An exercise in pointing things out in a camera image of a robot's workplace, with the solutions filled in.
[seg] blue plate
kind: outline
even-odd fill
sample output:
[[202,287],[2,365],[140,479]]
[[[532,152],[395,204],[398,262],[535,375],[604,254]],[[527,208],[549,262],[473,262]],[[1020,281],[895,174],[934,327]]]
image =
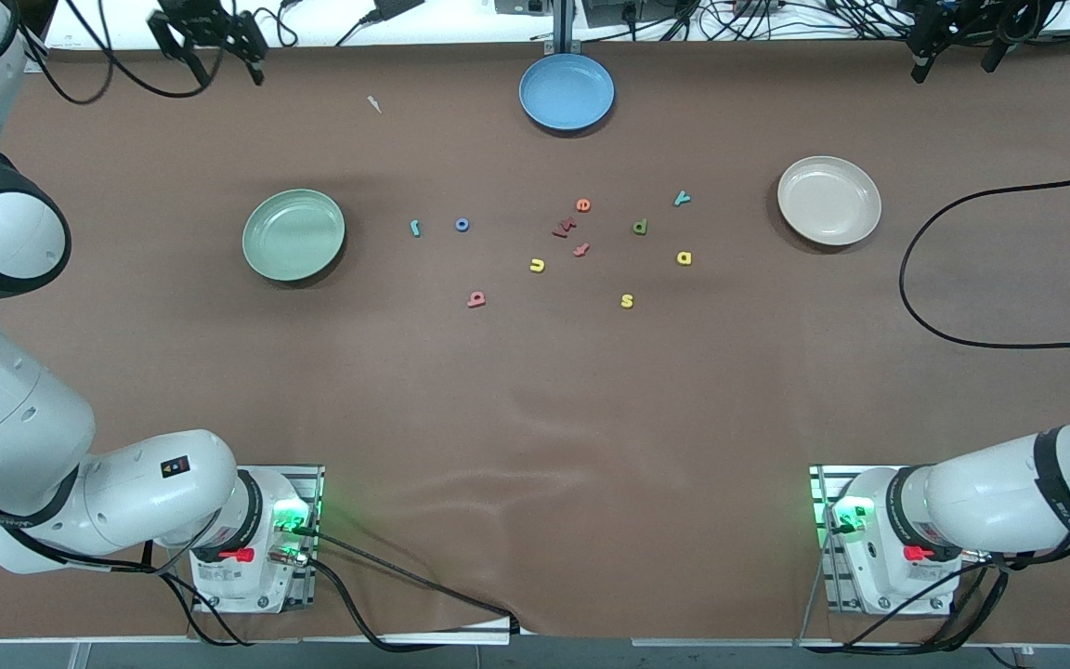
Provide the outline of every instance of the blue plate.
[[526,116],[553,131],[583,131],[613,106],[613,79],[597,60],[556,54],[536,60],[518,82]]

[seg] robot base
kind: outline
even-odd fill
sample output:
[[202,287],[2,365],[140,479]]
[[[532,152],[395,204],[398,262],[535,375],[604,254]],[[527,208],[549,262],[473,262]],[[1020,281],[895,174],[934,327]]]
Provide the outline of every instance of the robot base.
[[[324,468],[318,466],[242,467],[263,495],[263,514],[250,543],[250,560],[201,562],[190,554],[193,583],[221,613],[279,613],[314,602],[315,574],[303,567],[314,538],[290,532],[294,524],[316,528]],[[275,554],[284,562],[275,562]],[[207,610],[197,604],[197,610]]]
[[[832,547],[843,549],[840,558],[844,560],[844,566],[836,568],[834,577],[838,579],[842,568],[849,572],[858,605],[854,609],[862,613],[884,615],[917,595],[927,586],[960,568],[961,560],[907,560],[903,552],[903,542],[899,541],[895,530],[890,528],[886,513],[886,490],[890,478],[895,477],[896,469],[862,469],[866,470],[843,488],[843,495],[824,490],[824,495],[829,498],[829,504],[824,507],[825,521],[828,528],[841,528],[844,524],[854,528],[853,532],[834,534],[829,542]],[[821,487],[828,483],[823,473],[820,474],[820,483]],[[831,499],[836,498],[840,499],[831,503]],[[832,558],[834,566],[838,566],[841,560],[837,559],[835,552]],[[920,600],[905,606],[900,615],[946,615],[951,609],[952,593],[959,584],[960,579],[946,581],[922,595]]]

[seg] white plate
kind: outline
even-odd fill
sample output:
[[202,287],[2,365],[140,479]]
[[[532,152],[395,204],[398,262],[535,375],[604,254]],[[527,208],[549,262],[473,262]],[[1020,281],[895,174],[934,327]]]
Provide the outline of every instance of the white plate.
[[883,196],[874,180],[849,161],[811,156],[782,172],[778,208],[795,232],[812,242],[843,246],[877,228]]

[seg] white circular cap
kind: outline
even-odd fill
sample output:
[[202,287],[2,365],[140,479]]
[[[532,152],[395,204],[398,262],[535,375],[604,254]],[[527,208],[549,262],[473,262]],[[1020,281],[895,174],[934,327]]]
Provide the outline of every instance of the white circular cap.
[[778,180],[778,208],[795,232],[812,242],[842,246],[877,228],[883,198],[858,166],[832,156],[804,158]]
[[64,226],[42,200],[29,194],[0,194],[0,274],[36,278],[64,255]]

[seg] green plate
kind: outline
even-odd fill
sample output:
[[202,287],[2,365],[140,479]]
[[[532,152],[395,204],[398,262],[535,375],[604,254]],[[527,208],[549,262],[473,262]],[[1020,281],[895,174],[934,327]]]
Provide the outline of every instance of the green plate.
[[272,195],[246,221],[242,250],[265,278],[309,278],[345,243],[345,216],[325,194],[306,187]]

